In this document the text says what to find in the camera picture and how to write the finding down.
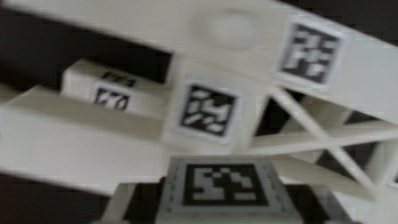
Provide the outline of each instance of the white block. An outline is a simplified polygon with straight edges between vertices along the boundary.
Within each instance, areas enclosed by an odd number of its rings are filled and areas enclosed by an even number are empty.
[[[163,119],[169,88],[87,60],[64,72],[62,95],[108,109]]]
[[[266,86],[195,60],[176,66],[174,93],[162,140],[210,154],[247,150],[266,103]]]
[[[108,195],[121,182],[158,182],[158,121],[35,88],[3,105],[2,122],[2,172]]]

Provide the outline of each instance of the black and white square marker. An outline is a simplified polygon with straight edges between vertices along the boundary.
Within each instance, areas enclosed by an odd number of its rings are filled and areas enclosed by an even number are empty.
[[[130,104],[130,95],[117,90],[99,86],[96,88],[94,104],[99,104],[106,108],[112,108],[115,110],[126,111]]]
[[[188,165],[183,204],[186,206],[268,205],[254,165]]]
[[[215,137],[226,137],[236,110],[236,96],[197,84],[188,88],[179,125]]]
[[[302,223],[272,164],[249,156],[174,157],[156,223],[220,222]]]
[[[323,30],[295,23],[288,41],[281,72],[318,85],[325,85],[339,56],[343,39]]]

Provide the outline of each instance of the black gap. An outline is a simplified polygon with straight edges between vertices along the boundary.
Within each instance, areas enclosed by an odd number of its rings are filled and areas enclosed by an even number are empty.
[[[106,203],[105,196],[0,174],[0,223],[87,224]]]
[[[329,151],[323,152],[320,159],[316,161],[316,165],[332,170],[337,174],[341,174],[345,177],[348,177],[352,180],[355,178],[352,177],[345,167],[341,166],[337,160],[334,159]]]
[[[138,184],[128,205],[124,220],[133,224],[154,224],[163,191],[163,181],[158,184]]]
[[[327,211],[307,185],[286,185],[288,195],[297,207],[304,224],[323,224],[330,221]]]
[[[60,89],[62,72],[87,58],[154,82],[165,82],[172,54],[160,49],[3,7],[0,32],[0,64],[21,80],[25,77],[35,84]]]
[[[371,117],[368,114],[361,113],[359,111],[353,111],[345,124],[357,124],[366,121],[377,121],[377,120],[380,119]]]
[[[300,100],[304,99],[304,94],[290,90],[286,90],[286,92],[291,94],[291,97],[300,102]],[[258,125],[256,136],[277,134],[282,130],[288,120],[290,120],[290,114],[284,111],[274,99],[270,99],[268,105],[265,107],[261,122]]]

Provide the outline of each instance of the dark background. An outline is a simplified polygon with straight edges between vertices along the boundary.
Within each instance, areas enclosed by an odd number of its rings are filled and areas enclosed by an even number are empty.
[[[385,42],[398,43],[396,0],[284,2]],[[0,8],[0,81],[19,90],[35,84],[59,89],[62,71],[80,58],[162,83],[170,53]],[[272,127],[259,125],[259,133],[281,129],[286,115],[281,116]],[[85,224],[99,218],[106,200],[99,195],[0,175],[2,224]]]

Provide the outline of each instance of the white panel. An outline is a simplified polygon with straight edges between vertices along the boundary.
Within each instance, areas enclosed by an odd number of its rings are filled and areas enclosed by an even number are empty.
[[[103,194],[121,182],[158,182],[160,122],[41,89],[3,106],[2,120],[2,172]]]

